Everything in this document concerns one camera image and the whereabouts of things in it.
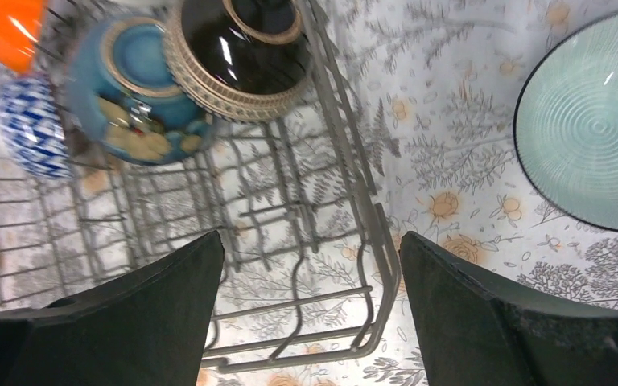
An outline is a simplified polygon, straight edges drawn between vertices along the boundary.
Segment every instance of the blue bowl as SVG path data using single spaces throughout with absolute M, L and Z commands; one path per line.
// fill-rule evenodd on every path
M 19 76 L 0 88 L 0 130 L 10 156 L 25 171 L 44 179 L 72 178 L 63 125 L 46 74 Z
M 208 145 L 213 133 L 204 111 L 180 91 L 167 70 L 162 37 L 161 22 L 146 16 L 127 14 L 101 22 L 77 47 L 64 86 L 68 108 L 87 137 L 112 155 L 143 166 L 181 161 Z M 136 117 L 137 111 L 149 112 L 162 129 L 136 129 L 127 117 Z
M 525 174 L 546 199 L 618 232 L 618 14 L 544 58 L 517 102 L 514 130 Z

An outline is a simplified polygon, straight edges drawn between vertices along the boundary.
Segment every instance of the blue and white cup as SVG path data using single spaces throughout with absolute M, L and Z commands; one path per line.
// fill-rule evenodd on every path
M 42 179 L 71 179 L 70 152 L 48 75 L 18 76 L 0 89 L 0 130 L 10 156 Z

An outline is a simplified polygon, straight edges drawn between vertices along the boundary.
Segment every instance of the celadon plate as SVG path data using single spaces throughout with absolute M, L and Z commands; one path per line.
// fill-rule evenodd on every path
M 546 199 L 618 231 L 618 13 L 542 60 L 522 89 L 513 129 L 522 168 Z

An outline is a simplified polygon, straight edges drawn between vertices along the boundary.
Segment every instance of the metal dish rack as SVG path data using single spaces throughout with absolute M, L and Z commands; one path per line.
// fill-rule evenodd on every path
M 80 11 L 75 2 L 67 0 L 67 4 L 72 5 L 73 10 Z M 98 2 L 91 4 L 97 10 L 90 13 L 92 20 L 113 12 L 107 5 Z M 107 156 L 101 155 L 101 158 L 97 158 L 100 162 L 75 161 L 73 169 L 78 178 L 70 183 L 35 181 L 27 177 L 0 178 L 0 182 L 13 180 L 31 189 L 31 194 L 27 197 L 3 199 L 0 204 L 14 207 L 20 204 L 35 205 L 35 211 L 39 215 L 37 220 L 28 223 L 0 224 L 0 229 L 33 225 L 44 233 L 40 243 L 0 248 L 0 254 L 46 247 L 52 255 L 52 261 L 43 268 L 48 269 L 47 274 L 54 273 L 57 276 L 51 279 L 53 285 L 49 291 L 54 296 L 66 296 L 88 288 L 78 285 L 80 282 L 99 285 L 159 259 L 188 240 L 217 230 L 227 252 L 225 271 L 220 282 L 222 287 L 230 283 L 235 285 L 236 276 L 246 267 L 257 267 L 259 272 L 264 272 L 263 269 L 273 269 L 273 265 L 279 261 L 294 261 L 292 274 L 288 277 L 291 297 L 286 302 L 275 302 L 252 309 L 227 310 L 225 313 L 219 313 L 219 307 L 216 306 L 202 367 L 217 367 L 222 373 L 245 372 L 355 359 L 373 352 L 381 340 L 395 302 L 401 269 L 383 208 L 380 204 L 373 204 L 371 200 L 371 196 L 376 193 L 376 186 L 348 100 L 346 80 L 340 74 L 332 43 L 323 28 L 328 18 L 315 0 L 298 1 L 297 5 L 303 14 L 316 64 L 313 74 L 314 89 L 308 93 L 309 96 L 303 104 L 320 105 L 323 111 L 323 117 L 320 118 L 323 128 L 320 132 L 290 138 L 286 127 L 287 120 L 283 119 L 268 125 L 234 125 L 216 121 L 219 127 L 219 146 L 225 146 L 233 153 L 227 165 L 222 166 L 216 160 L 212 155 L 213 150 L 204 151 L 180 164 L 159 168 L 130 165 L 117 168 L 113 167 Z M 166 10 L 153 11 L 160 14 Z M 47 27 L 48 24 L 54 25 L 57 22 L 67 23 L 68 16 L 63 14 L 63 11 L 51 8 Z M 51 71 L 56 63 L 66 56 L 64 48 L 56 49 L 47 46 L 46 42 L 39 42 L 38 47 L 39 53 L 45 54 L 39 55 L 39 64 Z M 303 164 L 301 154 L 296 154 L 296 145 L 301 141 L 325 138 L 326 135 L 329 140 L 321 142 L 321 146 L 332 149 L 335 155 L 334 158 L 329 158 L 332 161 L 313 168 Z M 253 151 L 252 158 L 246 158 L 241 149 L 251 146 L 256 151 Z M 269 175 L 265 175 L 262 181 L 249 175 L 250 167 L 254 163 L 268 166 Z M 334 196 L 325 198 L 321 203 L 312 203 L 305 192 L 305 178 L 324 172 L 339 176 L 340 187 L 335 189 L 337 194 Z M 227 185 L 222 188 L 219 180 L 227 173 L 237 178 L 237 187 Z M 99 174 L 104 175 L 102 178 L 109 182 L 108 189 L 93 196 L 85 194 L 82 175 L 88 174 L 95 174 L 96 178 L 101 178 Z M 186 181 L 186 184 L 172 187 L 174 181 Z M 169 194 L 175 191 L 180 191 L 181 194 L 187 192 L 192 201 L 167 202 Z M 269 200 L 268 205 L 259 205 L 259 202 L 253 199 L 256 195 L 269 194 L 278 197 L 276 203 Z M 113 210 L 94 214 L 94 200 L 100 195 L 111 197 Z M 66 202 L 67 205 L 63 205 L 65 208 L 53 208 L 47 202 L 52 196 L 58 197 L 58 202 Z M 232 216 L 231 209 L 233 201 L 244 206 L 235 216 Z M 344 210 L 351 212 L 353 226 L 343 229 L 340 234 L 320 234 L 316 216 L 319 216 L 324 208 L 335 206 L 344 207 Z M 73 214 L 73 217 L 68 218 L 72 219 L 74 224 L 66 224 L 64 229 L 60 229 L 57 219 L 66 213 Z M 178 222 L 185 222 L 189 232 L 174 234 L 171 227 Z M 286 225 L 288 242 L 281 247 L 265 245 L 263 235 L 267 229 L 278 223 Z M 117 231 L 114 233 L 115 237 L 106 236 L 101 232 L 103 229 Z M 243 233 L 250 232 L 257 235 L 253 243 L 243 241 L 241 237 Z M 71 235 L 80 236 L 83 245 L 80 253 L 74 256 L 64 251 L 59 243 Z M 359 276 L 355 288 L 301 298 L 298 291 L 299 271 L 303 265 L 310 264 L 307 262 L 309 256 L 319 250 L 335 253 L 334 249 L 326 251 L 321 248 L 329 242 L 349 236 L 358 236 L 360 239 L 354 262 Z M 126 251 L 124 263 L 109 267 L 104 261 L 104 251 L 109 248 L 113 251 Z M 69 280 L 65 276 L 66 261 L 79 256 L 84 256 L 88 262 L 89 274 Z M 379 305 L 377 312 L 371 294 L 373 287 L 368 284 L 364 271 L 367 259 L 373 259 L 377 265 L 383 286 L 380 301 L 376 305 Z M 20 273 L 0 272 L 0 310 L 20 306 L 29 297 L 41 292 L 8 297 L 3 283 Z M 360 298 L 363 302 L 365 320 L 362 324 L 332 331 L 308 331 L 304 328 L 304 307 L 345 297 Z M 293 310 L 296 316 L 293 331 L 284 338 L 236 343 L 235 339 L 227 339 L 226 331 L 222 328 L 228 319 L 279 310 Z M 295 354 L 288 350 L 288 347 L 295 345 L 329 339 L 349 339 L 350 343 L 346 349 L 328 352 Z M 267 351 L 265 354 L 244 356 L 243 361 L 232 359 L 236 354 L 264 350 Z

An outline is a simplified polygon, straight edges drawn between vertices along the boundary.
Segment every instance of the floral pattern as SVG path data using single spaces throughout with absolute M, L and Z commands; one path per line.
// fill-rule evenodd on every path
M 117 8 L 106 0 L 93 3 Z M 523 285 L 618 309 L 618 234 L 580 223 L 545 201 L 523 175 L 512 141 L 513 110 L 529 72 L 572 31 L 618 10 L 618 0 L 321 3 L 378 187 L 375 200 L 385 205 L 397 250 L 406 232 L 417 232 Z M 98 14 L 95 6 L 89 7 L 88 14 Z M 69 42 L 53 35 L 65 31 L 74 35 L 88 22 L 57 25 L 60 34 L 50 30 L 41 43 L 59 51 Z M 0 84 L 8 75 L 0 67 Z M 7 273 L 0 279 L 0 299 L 6 301 L 0 302 L 6 308 L 44 306 L 96 285 L 89 272 L 105 277 L 124 273 L 130 250 L 153 261 L 195 237 L 194 230 L 221 224 L 230 224 L 231 231 L 224 233 L 235 240 L 232 248 L 227 247 L 229 258 L 247 263 L 239 271 L 230 270 L 221 283 L 219 313 L 288 302 L 292 277 L 301 298 L 360 287 L 361 245 L 354 236 L 355 220 L 348 204 L 339 199 L 344 186 L 318 109 L 319 101 L 309 95 L 286 119 L 285 132 L 304 176 L 303 199 L 315 209 L 315 233 L 330 240 L 318 253 L 308 253 L 296 272 L 298 256 L 283 252 L 297 243 L 292 216 L 279 220 L 277 209 L 264 216 L 250 215 L 286 203 L 276 188 L 270 148 L 264 141 L 230 139 L 260 137 L 260 130 L 237 127 L 238 131 L 227 133 L 229 138 L 220 138 L 206 158 L 187 162 L 187 175 L 142 175 L 144 170 L 111 159 L 107 166 L 111 174 L 98 168 L 83 170 L 77 191 L 17 180 L 21 171 L 4 160 L 7 152 L 0 147 L 0 242 L 11 251 L 0 256 L 0 271 Z M 239 158 L 244 160 L 242 167 L 235 166 Z M 287 167 L 290 161 L 281 158 L 280 163 Z M 127 168 L 133 174 L 123 181 L 120 172 Z M 113 195 L 119 191 L 114 187 L 121 183 L 132 184 L 126 198 L 135 203 L 133 211 L 120 210 L 114 203 Z M 42 191 L 46 198 L 39 200 Z M 296 190 L 291 194 L 295 196 L 290 201 L 299 200 Z M 136 229 L 123 222 L 129 214 L 137 217 Z M 110 221 L 80 225 L 76 221 L 80 217 Z M 261 231 L 259 224 L 265 224 Z M 134 231 L 140 241 L 122 242 L 124 233 Z M 303 231 L 299 237 L 307 243 L 310 232 Z M 96 248 L 84 249 L 85 243 Z M 60 264 L 53 253 L 63 257 Z M 369 256 L 367 247 L 363 253 Z M 364 260 L 377 309 L 381 275 L 372 259 Z M 64 288 L 59 286 L 62 281 L 68 283 Z M 193 382 L 196 386 L 425 385 L 403 282 L 397 302 L 370 357 L 232 375 L 202 368 Z M 303 333 L 360 326 L 365 320 L 362 298 L 351 295 L 309 303 L 301 311 Z M 225 319 L 219 344 L 287 337 L 296 328 L 296 312 L 289 308 Z M 350 343 L 337 339 L 287 350 L 317 355 L 348 348 Z M 234 358 L 260 360 L 268 354 Z

